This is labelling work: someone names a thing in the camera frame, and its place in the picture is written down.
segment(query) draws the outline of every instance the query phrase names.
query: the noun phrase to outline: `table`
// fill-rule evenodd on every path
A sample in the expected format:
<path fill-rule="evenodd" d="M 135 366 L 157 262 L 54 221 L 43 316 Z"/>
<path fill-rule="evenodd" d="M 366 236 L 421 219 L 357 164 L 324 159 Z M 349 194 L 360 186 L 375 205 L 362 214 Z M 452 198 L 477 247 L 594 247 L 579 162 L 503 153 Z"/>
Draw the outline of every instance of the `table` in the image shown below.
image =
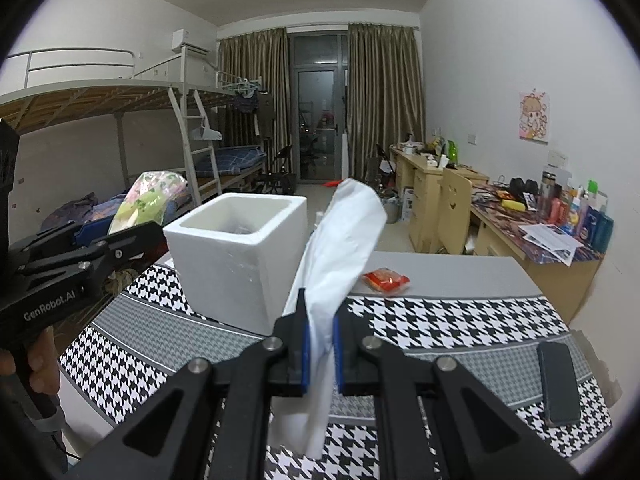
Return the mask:
<path fill-rule="evenodd" d="M 492 189 L 476 186 L 474 190 Z M 603 255 L 588 247 L 578 248 L 571 267 L 567 267 L 523 239 L 518 225 L 540 223 L 534 213 L 505 209 L 498 202 L 475 202 L 471 213 L 480 222 L 475 254 L 512 256 L 568 324 L 584 303 Z"/>
<path fill-rule="evenodd" d="M 438 203 L 442 170 L 427 166 L 423 156 L 407 155 L 391 148 L 396 162 L 396 188 L 400 193 L 406 187 L 414 190 L 412 216 L 409 220 L 409 239 L 417 253 L 428 253 L 438 228 Z M 453 170 L 472 182 L 487 182 L 489 177 L 471 168 Z"/>
<path fill-rule="evenodd" d="M 356 286 L 346 300 L 376 335 L 420 359 L 455 356 L 567 459 L 609 430 L 600 389 L 567 326 L 511 258 L 373 253 L 366 270 L 382 265 L 412 280 L 402 297 L 384 298 Z M 194 313 L 162 258 L 60 357 L 66 419 L 96 442 L 192 356 L 231 358 L 257 339 Z M 575 426 L 548 428 L 543 420 L 540 340 L 570 348 L 582 406 Z M 372 480 L 378 475 L 377 456 L 372 398 L 334 392 L 322 459 L 268 449 L 265 478 Z"/>

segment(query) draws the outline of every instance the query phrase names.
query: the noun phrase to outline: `plastic wrapped snack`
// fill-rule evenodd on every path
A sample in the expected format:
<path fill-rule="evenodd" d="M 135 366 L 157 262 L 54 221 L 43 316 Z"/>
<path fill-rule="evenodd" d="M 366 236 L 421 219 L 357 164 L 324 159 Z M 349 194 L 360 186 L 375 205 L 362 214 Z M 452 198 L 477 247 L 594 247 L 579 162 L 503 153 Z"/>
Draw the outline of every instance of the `plastic wrapped snack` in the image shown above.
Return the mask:
<path fill-rule="evenodd" d="M 376 269 L 362 275 L 362 281 L 373 290 L 389 294 L 399 292 L 409 283 L 409 278 L 391 269 Z"/>
<path fill-rule="evenodd" d="M 162 225 L 167 204 L 186 186 L 187 181 L 173 171 L 147 171 L 141 174 L 111 221 L 109 234 L 151 220 Z"/>

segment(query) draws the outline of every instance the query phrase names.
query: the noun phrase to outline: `finger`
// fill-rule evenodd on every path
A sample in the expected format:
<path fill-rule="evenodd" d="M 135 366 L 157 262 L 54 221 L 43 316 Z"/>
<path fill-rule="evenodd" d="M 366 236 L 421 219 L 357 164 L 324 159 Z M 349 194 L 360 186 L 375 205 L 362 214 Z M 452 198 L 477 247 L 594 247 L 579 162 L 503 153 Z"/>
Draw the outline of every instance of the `finger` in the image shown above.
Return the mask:
<path fill-rule="evenodd" d="M 6 350 L 0 350 L 0 376 L 15 374 L 14 357 Z"/>
<path fill-rule="evenodd" d="M 29 383 L 34 392 L 55 395 L 60 390 L 60 370 L 57 362 L 48 364 L 38 372 L 31 374 Z"/>
<path fill-rule="evenodd" d="M 27 359 L 34 372 L 47 367 L 58 359 L 53 339 L 53 327 L 42 331 L 36 342 L 29 348 Z"/>

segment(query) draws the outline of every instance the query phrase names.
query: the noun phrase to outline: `black phone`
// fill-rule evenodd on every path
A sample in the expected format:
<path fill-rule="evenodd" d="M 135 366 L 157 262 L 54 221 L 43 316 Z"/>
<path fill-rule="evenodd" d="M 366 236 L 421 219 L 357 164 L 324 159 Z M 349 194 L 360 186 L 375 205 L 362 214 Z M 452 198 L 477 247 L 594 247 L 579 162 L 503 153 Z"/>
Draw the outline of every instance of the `black phone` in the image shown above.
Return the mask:
<path fill-rule="evenodd" d="M 538 345 L 545 422 L 550 428 L 580 422 L 580 393 L 574 363 L 564 343 L 545 341 Z"/>

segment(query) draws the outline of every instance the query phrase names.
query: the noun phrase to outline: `metal screw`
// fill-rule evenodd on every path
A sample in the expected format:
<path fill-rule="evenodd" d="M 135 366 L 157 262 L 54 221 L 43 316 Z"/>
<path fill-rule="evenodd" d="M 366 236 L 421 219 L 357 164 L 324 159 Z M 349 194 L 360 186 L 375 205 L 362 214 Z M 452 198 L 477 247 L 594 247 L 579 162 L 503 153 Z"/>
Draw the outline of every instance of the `metal screw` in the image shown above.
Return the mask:
<path fill-rule="evenodd" d="M 377 350 L 382 346 L 382 339 L 374 335 L 368 335 L 362 338 L 362 345 L 367 350 Z"/>
<path fill-rule="evenodd" d="M 282 339 L 272 335 L 262 340 L 262 346 L 269 352 L 276 351 L 282 347 Z"/>
<path fill-rule="evenodd" d="M 449 356 L 438 357 L 436 364 L 438 365 L 438 368 L 443 372 L 452 372 L 458 366 L 456 360 L 453 357 Z"/>
<path fill-rule="evenodd" d="M 196 357 L 189 361 L 187 368 L 192 374 L 201 374 L 203 373 L 203 371 L 209 368 L 209 363 L 202 357 Z"/>

